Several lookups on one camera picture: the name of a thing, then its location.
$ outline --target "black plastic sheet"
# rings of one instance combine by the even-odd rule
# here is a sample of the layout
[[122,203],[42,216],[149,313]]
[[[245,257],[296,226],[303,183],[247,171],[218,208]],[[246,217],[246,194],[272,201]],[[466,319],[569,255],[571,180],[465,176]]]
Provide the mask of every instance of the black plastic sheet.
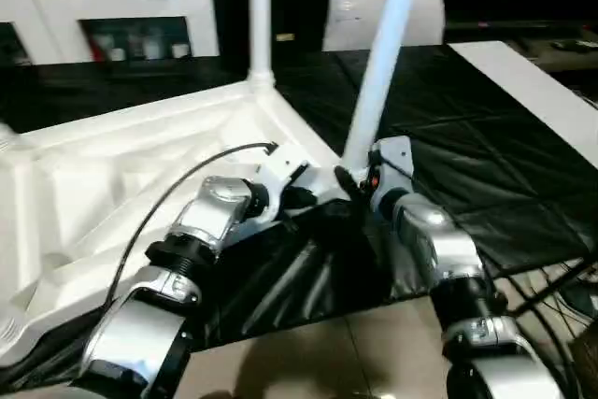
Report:
[[[367,52],[352,51],[275,62],[280,92],[338,153],[366,60]],[[0,118],[25,132],[244,74],[199,58],[20,68],[0,77]],[[503,273],[597,250],[598,171],[453,50],[402,50],[379,131],[390,135],[412,138],[416,178]],[[388,225],[372,215],[356,220],[350,205],[332,202],[228,249],[196,317],[197,349],[425,294],[417,266]],[[83,317],[47,335],[28,361],[0,370],[0,384],[22,388],[70,373],[92,322]],[[79,341],[61,358],[51,348],[65,335]]]

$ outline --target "white metal frame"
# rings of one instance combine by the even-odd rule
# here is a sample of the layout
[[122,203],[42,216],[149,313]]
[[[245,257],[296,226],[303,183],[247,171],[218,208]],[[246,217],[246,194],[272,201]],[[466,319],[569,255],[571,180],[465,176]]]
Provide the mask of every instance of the white metal frame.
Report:
[[[333,174],[340,159],[274,88],[270,0],[250,0],[250,6],[246,81],[34,131],[0,152],[0,181],[9,187],[0,192],[0,238],[8,239],[0,246],[12,258],[12,272],[6,274],[14,284],[2,290],[6,294],[12,288],[13,294],[0,309],[0,366],[22,359],[49,329],[99,306],[122,248],[151,204],[192,164],[222,147],[257,140],[293,144],[315,168],[301,179],[320,201],[340,194]],[[387,0],[384,8],[343,158],[357,176],[366,168],[365,155],[376,136],[409,6],[410,0]],[[250,176],[261,158],[263,153],[255,151],[239,153],[181,186],[137,242],[121,287],[147,262],[143,251],[164,235],[201,178]],[[112,171],[103,177],[106,162]],[[134,178],[117,176],[131,166]],[[75,182],[64,180],[68,170]],[[86,184],[82,170],[97,182]],[[82,206],[89,203],[93,207]],[[61,214],[68,218],[62,231],[51,221]],[[83,218],[89,219],[82,222],[89,229],[74,236],[81,233],[74,223]],[[60,264],[60,259],[69,262]]]

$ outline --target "black cable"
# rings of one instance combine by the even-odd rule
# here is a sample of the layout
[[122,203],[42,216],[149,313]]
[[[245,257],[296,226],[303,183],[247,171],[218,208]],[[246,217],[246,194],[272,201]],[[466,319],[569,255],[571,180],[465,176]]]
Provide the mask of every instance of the black cable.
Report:
[[106,301],[104,302],[104,305],[103,305],[104,313],[106,313],[108,311],[108,309],[110,308],[110,306],[112,305],[112,301],[114,300],[114,294],[116,293],[116,289],[119,286],[119,281],[121,280],[122,270],[124,269],[127,259],[129,258],[129,255],[131,254],[131,251],[133,250],[133,246],[135,245],[135,242],[137,241],[137,239],[143,232],[143,228],[145,228],[146,224],[148,224],[148,221],[150,221],[151,217],[156,212],[156,210],[158,210],[158,208],[163,204],[163,202],[166,201],[166,198],[168,198],[168,196],[170,196],[170,194],[178,186],[180,186],[183,183],[183,181],[185,181],[185,179],[187,179],[188,177],[193,175],[198,170],[204,168],[206,165],[211,164],[214,161],[216,161],[220,158],[223,158],[224,156],[228,156],[229,154],[236,153],[241,150],[250,150],[250,149],[259,149],[259,148],[266,149],[266,151],[269,154],[272,151],[274,151],[277,146],[278,145],[275,143],[265,143],[265,142],[257,142],[254,144],[239,145],[238,147],[234,147],[232,149],[221,151],[220,153],[215,154],[214,156],[211,156],[211,157],[205,159],[201,163],[194,165],[192,168],[187,170],[187,172],[185,172],[179,179],[177,179],[166,190],[166,192],[164,192],[162,194],[162,196],[158,199],[158,201],[149,210],[148,214],[145,216],[143,221],[139,224],[135,233],[133,234],[133,236],[129,240],[129,243],[127,244],[126,248],[124,249],[124,252],[122,253],[122,256],[121,256],[121,261],[119,262],[119,267],[117,268],[116,272],[114,273],[114,278],[112,279],[112,283],[110,284],[110,288],[108,289],[108,293],[106,295]]
[[[540,268],[540,271],[542,271],[542,274],[544,275],[544,279],[546,280],[546,283],[550,284],[550,276],[548,275],[548,272],[544,268]],[[532,292],[535,293],[535,290],[532,287],[531,282],[530,282],[530,289],[532,290]],[[575,332],[573,332],[573,328],[571,327],[571,324],[569,324],[569,321],[567,320],[566,317],[568,317],[572,320],[575,320],[577,322],[582,322],[582,321],[576,319],[575,317],[570,316],[569,314],[567,314],[565,316],[564,312],[562,311],[561,304],[559,303],[559,301],[556,299],[556,297],[554,295],[552,295],[552,298],[554,299],[554,303],[556,304],[556,307],[553,307],[552,305],[550,305],[546,300],[543,301],[544,305],[547,306],[548,308],[551,308],[552,310],[555,310],[557,313],[559,313],[561,315],[562,322],[564,322],[564,325],[566,326],[567,330],[569,331],[569,334],[571,334],[571,336],[573,338],[576,338],[577,335]]]
[[[492,259],[489,259],[499,270],[502,270],[502,267]],[[520,284],[513,279],[511,276],[507,276],[506,279],[509,283],[513,286],[513,288],[517,291],[517,293],[523,298],[524,301],[528,301],[530,298],[520,286]],[[556,382],[559,384],[559,388],[561,388],[562,392],[565,394],[567,399],[578,399],[579,398],[579,388],[577,387],[577,376],[575,369],[573,367],[573,362],[569,358],[566,349],[564,348],[561,339],[556,335],[552,326],[548,323],[544,315],[540,313],[540,311],[535,307],[531,306],[530,311],[534,313],[535,317],[548,334],[550,341],[554,345],[555,349],[559,353],[559,358],[562,361],[562,367],[564,369],[564,378],[562,377],[562,373],[556,367],[556,365],[552,362],[549,357],[541,357],[542,362],[550,371],[550,374],[555,378]],[[532,344],[532,339],[525,335],[525,338]]]
[[412,175],[409,175],[403,168],[399,167],[395,163],[389,161],[384,156],[382,156],[382,153],[380,153],[379,151],[377,152],[376,157],[378,157],[379,160],[382,163],[386,164],[388,167],[396,170],[401,175],[403,175],[404,177],[408,178],[411,182],[413,182],[413,184],[415,184],[420,189],[422,189],[428,196],[430,196],[431,198],[434,198],[434,195],[432,193],[432,189],[430,189],[425,183],[421,182],[419,179],[414,178]]

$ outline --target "white pole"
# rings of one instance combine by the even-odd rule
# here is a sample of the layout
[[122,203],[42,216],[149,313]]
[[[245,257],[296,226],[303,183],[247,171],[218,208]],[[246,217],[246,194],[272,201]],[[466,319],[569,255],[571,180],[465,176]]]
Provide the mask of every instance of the white pole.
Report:
[[411,2],[386,0],[384,4],[343,154],[342,165],[351,171],[367,167],[367,152],[376,138]]
[[251,63],[249,81],[254,86],[273,86],[270,62],[270,0],[249,0]]

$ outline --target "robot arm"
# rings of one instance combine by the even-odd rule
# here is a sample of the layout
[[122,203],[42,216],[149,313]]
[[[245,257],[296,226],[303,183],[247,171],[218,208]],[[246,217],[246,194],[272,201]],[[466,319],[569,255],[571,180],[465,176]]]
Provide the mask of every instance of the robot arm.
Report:
[[471,236],[425,196],[414,193],[406,137],[379,141],[366,185],[371,208],[390,221],[411,252],[443,331],[452,363],[449,398],[563,398],[554,378],[505,315]]
[[305,160],[282,146],[252,180],[206,178],[164,240],[148,247],[149,265],[94,329],[79,377],[57,396],[172,397],[199,336],[187,318],[199,312],[227,238],[233,231],[254,234],[273,221],[283,192],[305,169]]

